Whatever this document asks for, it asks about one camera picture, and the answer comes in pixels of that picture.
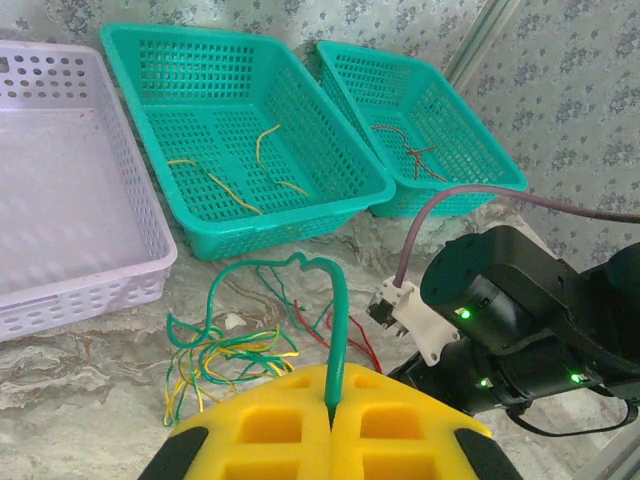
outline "robotic arm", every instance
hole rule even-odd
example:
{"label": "robotic arm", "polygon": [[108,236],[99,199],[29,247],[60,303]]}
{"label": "robotic arm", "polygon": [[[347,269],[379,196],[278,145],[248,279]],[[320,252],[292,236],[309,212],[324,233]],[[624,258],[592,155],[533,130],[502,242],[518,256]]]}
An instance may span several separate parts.
{"label": "robotic arm", "polygon": [[577,273],[499,226],[448,242],[419,289],[385,283],[370,315],[385,327],[399,322],[420,348],[392,378],[470,415],[505,408],[539,434],[518,416],[537,398],[579,388],[629,409],[622,424],[596,431],[637,417],[640,243]]}

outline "teal plastic basket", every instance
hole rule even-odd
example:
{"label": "teal plastic basket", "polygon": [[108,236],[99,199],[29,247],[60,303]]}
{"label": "teal plastic basket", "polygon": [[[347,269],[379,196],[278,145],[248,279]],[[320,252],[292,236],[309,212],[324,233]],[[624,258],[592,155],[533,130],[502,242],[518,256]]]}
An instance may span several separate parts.
{"label": "teal plastic basket", "polygon": [[[333,42],[320,42],[321,83],[396,182],[387,203],[372,206],[378,216],[415,216],[438,192],[455,185],[485,184],[524,190],[527,179],[491,133],[431,65],[420,60]],[[403,132],[423,163],[415,179],[415,159],[403,146]],[[493,198],[467,194],[440,203],[434,215],[464,215]]]}
{"label": "teal plastic basket", "polygon": [[[158,25],[112,24],[100,33],[171,211],[199,259],[330,233],[393,197],[393,181],[283,43]],[[256,140],[277,124],[261,144],[267,175],[256,161]],[[235,202],[207,171],[263,214]]]}

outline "wire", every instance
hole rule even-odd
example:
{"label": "wire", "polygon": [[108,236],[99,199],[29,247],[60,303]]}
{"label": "wire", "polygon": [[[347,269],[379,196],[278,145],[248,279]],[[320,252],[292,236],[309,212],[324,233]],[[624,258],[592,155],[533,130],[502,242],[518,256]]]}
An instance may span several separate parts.
{"label": "wire", "polygon": [[[333,305],[333,301],[330,301],[329,303],[327,303],[327,305],[324,307],[324,310],[320,313],[320,316],[318,317],[318,319],[315,321],[315,323],[313,325],[310,326],[307,323],[307,321],[304,320],[304,317],[302,317],[302,315],[300,314],[300,312],[304,311],[305,308],[300,306],[300,305],[298,305],[296,307],[297,301],[294,301],[294,303],[291,303],[291,301],[287,298],[286,288],[285,288],[284,282],[278,276],[276,271],[273,268],[269,269],[271,271],[271,274],[273,275],[273,278],[275,279],[275,281],[278,283],[278,285],[280,287],[280,291],[279,292],[277,292],[276,289],[273,288],[273,286],[262,275],[262,273],[260,272],[260,268],[261,267],[256,267],[256,274],[258,275],[258,278],[262,281],[262,283],[265,285],[265,287],[270,292],[272,292],[276,296],[276,298],[278,298],[278,300],[280,300],[285,305],[285,308],[287,310],[287,315],[289,316],[291,324],[297,330],[307,331],[320,344],[322,344],[322,345],[324,345],[326,347],[328,344],[326,343],[326,340],[324,339],[322,334],[318,331],[318,327],[321,324],[322,320],[325,318],[325,316],[327,316],[327,313],[329,312],[329,309]],[[297,312],[295,310],[292,312],[291,311],[291,307],[297,308],[297,310],[300,310],[300,312]],[[329,330],[332,329],[332,326],[331,326],[331,317],[332,316],[333,316],[333,313],[329,313],[329,315],[326,317],[326,324],[327,324],[327,328]],[[380,366],[380,362],[378,361],[378,357],[376,356],[375,351],[373,350],[373,347],[369,343],[369,340],[368,340],[367,335],[366,335],[366,333],[364,331],[364,328],[352,316],[349,316],[349,320],[352,323],[354,323],[357,326],[357,328],[360,330],[360,333],[362,334],[362,337],[363,337],[363,339],[365,341],[365,344],[367,346],[364,346],[364,345],[362,345],[362,344],[360,344],[360,343],[358,343],[355,340],[350,339],[350,338],[347,339],[347,343],[349,345],[357,348],[358,350],[360,350],[365,355],[367,355],[371,359],[371,362],[373,363],[375,370],[378,373],[382,373],[382,367]]]}
{"label": "wire", "polygon": [[266,165],[262,162],[262,160],[260,160],[260,146],[262,144],[262,139],[264,137],[266,137],[267,135],[272,134],[273,132],[275,132],[279,128],[280,128],[280,124],[276,125],[273,128],[270,128],[269,130],[266,130],[266,131],[262,132],[260,134],[260,136],[258,136],[258,140],[256,140],[256,160],[258,162],[258,165],[260,166],[260,168],[262,168],[262,171],[267,175],[267,178],[272,183],[275,183],[276,185],[282,185],[284,187],[289,187],[289,188],[295,190],[298,193],[301,193],[303,195],[306,195],[307,197],[310,197],[311,195],[309,195],[305,190],[303,190],[302,188],[298,187],[297,185],[294,185],[293,183],[273,180],[271,178],[271,175],[269,174],[269,170],[267,170]]}
{"label": "wire", "polygon": [[[293,351],[273,353],[273,348],[280,338],[284,338]],[[225,337],[211,335],[211,339],[196,348],[179,349],[172,357],[171,364],[165,377],[165,402],[166,410],[164,424],[171,425],[180,421],[180,410],[187,387],[191,386],[197,398],[198,409],[204,411],[203,395],[218,403],[229,394],[236,392],[236,384],[253,381],[260,377],[277,377],[294,370],[291,363],[285,357],[297,356],[298,350],[295,343],[282,331],[280,326],[275,329],[261,330],[249,335],[238,337]],[[215,372],[211,362],[223,357],[227,361],[243,360],[248,362],[246,368],[236,378],[228,378]],[[260,372],[249,372],[251,368],[259,365]],[[171,390],[170,379],[174,369],[178,370],[179,378]],[[218,398],[204,390],[198,380],[203,378],[211,383],[226,385],[229,387],[223,397]]]}
{"label": "wire", "polygon": [[[188,323],[181,322],[173,315],[169,314],[167,317],[167,335],[169,336],[169,340],[176,347],[181,349],[198,349],[205,348],[203,344],[206,344],[209,340],[216,340],[219,337],[224,336],[224,333],[215,325],[213,325],[213,298],[218,286],[222,283],[224,278],[229,275],[231,272],[238,270],[239,268],[244,267],[286,267],[291,263],[298,261],[300,263],[300,269],[304,272],[308,270],[319,269],[326,272],[331,277],[331,283],[333,287],[333,302],[334,302],[334,312],[336,324],[331,331],[331,348],[329,349],[329,358],[327,360],[327,378],[325,383],[325,392],[324,392],[324,401],[327,406],[327,410],[329,413],[330,421],[333,421],[333,417],[335,415],[336,407],[342,398],[342,383],[344,378],[344,362],[346,357],[346,348],[347,348],[347,337],[348,337],[348,318],[349,318],[349,292],[347,289],[347,282],[344,277],[344,272],[340,268],[340,266],[332,260],[323,257],[316,257],[308,260],[307,257],[301,252],[296,252],[291,255],[288,259],[283,261],[274,261],[274,260],[244,260],[241,262],[234,263],[226,267],[213,281],[211,284],[211,288],[209,289],[209,293],[207,296],[207,307],[206,314],[204,318],[203,327],[197,327],[195,325],[191,325]],[[175,329],[176,327],[181,327],[186,330],[193,332],[193,337],[189,341],[179,340],[176,336]],[[223,349],[227,348],[226,345],[218,345],[218,348]],[[250,361],[254,361],[254,356],[256,352],[245,352],[241,355],[243,359],[248,359]],[[265,363],[265,370],[268,372],[277,373],[281,368],[278,365],[269,365]],[[251,373],[247,373],[247,369],[245,372],[248,376],[251,376]],[[206,368],[201,368],[200,375],[207,375]],[[215,376],[211,376],[213,382],[219,381],[220,378],[214,378]]]}
{"label": "wire", "polygon": [[411,250],[420,231],[420,227],[424,222],[427,215],[443,200],[455,195],[461,195],[463,193],[490,193],[494,195],[502,195],[505,197],[515,198],[524,202],[533,203],[540,207],[546,207],[551,210],[558,210],[559,212],[569,213],[579,217],[594,218],[596,220],[606,220],[609,222],[620,223],[635,223],[640,224],[640,215],[632,213],[617,213],[617,212],[603,212],[601,210],[591,210],[588,208],[577,207],[575,205],[569,205],[567,203],[560,202],[558,200],[551,200],[549,198],[542,198],[530,193],[518,192],[503,187],[492,187],[489,185],[459,185],[451,187],[442,192],[436,194],[431,200],[429,200],[424,207],[418,212],[416,218],[409,228],[407,238],[404,241],[402,247],[402,253],[400,254],[400,262],[398,264],[398,270],[396,276],[393,279],[393,285],[396,287],[402,286],[404,277],[407,274],[407,268],[409,267],[409,257],[411,256]]}
{"label": "wire", "polygon": [[[324,317],[328,307],[331,305],[331,303],[329,303],[327,305],[327,308],[325,308],[325,310],[322,312],[322,314],[320,315],[320,317],[318,318],[318,321],[316,322],[316,325],[322,320],[322,318]],[[300,308],[298,306],[298,301],[294,300],[294,311],[296,314],[296,317],[298,319],[298,321],[304,326],[305,330],[309,333],[309,335],[311,335],[319,344],[323,345],[326,348],[329,348],[329,344],[327,343],[327,341],[324,339],[324,337],[318,333],[318,331],[309,326],[309,324],[307,323],[307,321],[305,320],[304,316],[302,315]],[[329,328],[331,330],[331,317],[332,317],[332,313],[330,313],[327,316],[327,328]],[[367,357],[369,357],[369,359],[371,360],[371,362],[373,363],[374,369],[376,372],[378,373],[382,373],[382,366],[380,365],[380,362],[378,360],[378,357],[375,353],[375,351],[373,350],[373,347],[371,346],[371,343],[369,342],[369,339],[367,338],[367,335],[364,331],[364,328],[362,327],[362,325],[360,325],[360,323],[358,323],[358,321],[353,318],[351,315],[349,316],[349,320],[355,324],[358,329],[360,330],[360,333],[362,334],[362,338],[364,339],[364,342],[366,344],[366,347],[363,346],[362,344],[356,342],[355,340],[349,338],[347,339],[347,342],[349,345],[357,348],[358,350],[360,350],[362,353],[364,353]]]}
{"label": "wire", "polygon": [[[327,317],[327,327],[328,328],[331,328],[331,316],[332,316],[332,314],[329,314],[329,316]],[[369,339],[367,338],[367,334],[364,331],[364,327],[355,318],[353,318],[351,315],[349,316],[349,320],[360,331],[360,335],[362,335],[362,340],[364,341],[364,344],[366,345],[366,348],[364,346],[362,346],[361,344],[359,344],[358,342],[356,342],[355,340],[350,340],[351,345],[356,347],[356,348],[358,348],[362,352],[366,353],[369,356],[369,358],[371,359],[371,362],[373,363],[373,367],[374,367],[375,371],[378,372],[378,373],[382,373],[382,365],[380,364],[380,360],[378,359],[378,356],[376,355],[376,352],[373,349],[373,345],[371,345],[371,342],[369,342]]]}
{"label": "wire", "polygon": [[433,170],[431,170],[429,167],[427,167],[424,162],[422,161],[422,158],[420,158],[420,155],[425,153],[425,152],[429,152],[431,150],[435,150],[436,147],[427,147],[427,148],[422,148],[420,150],[414,150],[413,148],[411,148],[411,146],[409,145],[409,139],[407,138],[407,136],[405,135],[405,133],[396,128],[396,127],[390,127],[388,125],[374,125],[371,127],[372,130],[391,130],[392,132],[396,132],[398,135],[402,136],[402,146],[407,150],[407,155],[411,155],[415,162],[414,162],[414,174],[413,174],[413,179],[417,180],[418,179],[418,166],[422,167],[424,169],[425,172],[427,172],[429,175],[431,175],[434,178],[437,178],[440,181],[446,182],[447,180],[444,179],[443,177],[441,177],[440,175],[438,175],[437,173],[435,173]]}
{"label": "wire", "polygon": [[193,160],[189,160],[187,158],[169,160],[169,162],[167,162],[167,163],[169,165],[180,165],[180,164],[185,164],[186,163],[188,165],[193,165],[194,167],[199,167],[200,169],[202,169],[202,171],[204,173],[206,173],[209,176],[209,178],[211,178],[211,180],[213,180],[216,184],[218,184],[218,186],[220,188],[222,188],[225,192],[227,192],[229,194],[229,196],[231,198],[233,198],[238,205],[240,205],[241,207],[246,208],[247,210],[251,210],[251,211],[257,213],[258,215],[262,215],[262,210],[260,210],[257,207],[254,207],[253,205],[249,205],[248,203],[246,203],[243,200],[241,200],[235,193],[233,193],[233,190],[231,190],[226,184],[224,184],[222,182],[222,180],[220,180],[218,177],[214,176],[211,172],[209,172],[206,168],[204,168],[199,163],[194,162]]}
{"label": "wire", "polygon": [[627,414],[625,415],[625,417],[622,419],[620,423],[611,425],[609,427],[593,428],[591,430],[582,430],[577,432],[553,433],[553,432],[547,432],[545,430],[540,430],[538,427],[531,425],[529,422],[521,418],[517,413],[514,413],[513,411],[510,411],[508,409],[507,409],[507,416],[516,425],[524,428],[525,430],[530,431],[531,433],[535,433],[536,435],[542,435],[544,437],[552,437],[552,438],[575,437],[577,435],[587,435],[590,433],[610,432],[612,430],[617,430],[618,428],[624,427],[625,425],[629,425],[630,423],[635,422],[635,420],[638,418],[638,407],[633,405],[628,400],[625,400],[624,403],[627,405]]}

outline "yellow foam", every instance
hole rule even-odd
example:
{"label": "yellow foam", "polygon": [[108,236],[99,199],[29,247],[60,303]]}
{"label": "yellow foam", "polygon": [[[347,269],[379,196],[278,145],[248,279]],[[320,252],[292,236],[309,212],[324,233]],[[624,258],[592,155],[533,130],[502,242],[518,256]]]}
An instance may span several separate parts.
{"label": "yellow foam", "polygon": [[454,431],[489,430],[443,403],[347,364],[333,429],[326,366],[272,380],[182,422],[209,435],[185,480],[475,479]]}

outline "floral wallpaper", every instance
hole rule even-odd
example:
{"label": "floral wallpaper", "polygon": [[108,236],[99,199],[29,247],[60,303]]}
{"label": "floral wallpaper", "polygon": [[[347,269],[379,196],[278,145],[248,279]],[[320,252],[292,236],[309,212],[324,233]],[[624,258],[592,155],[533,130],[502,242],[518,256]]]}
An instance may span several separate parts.
{"label": "floral wallpaper", "polygon": [[23,0],[0,6],[0,38],[99,47],[109,22],[271,35],[301,57],[331,39],[420,57],[444,68],[486,0]]}
{"label": "floral wallpaper", "polygon": [[[523,0],[462,90],[532,192],[640,213],[637,0]],[[640,241],[629,225],[522,208],[579,269]]]}

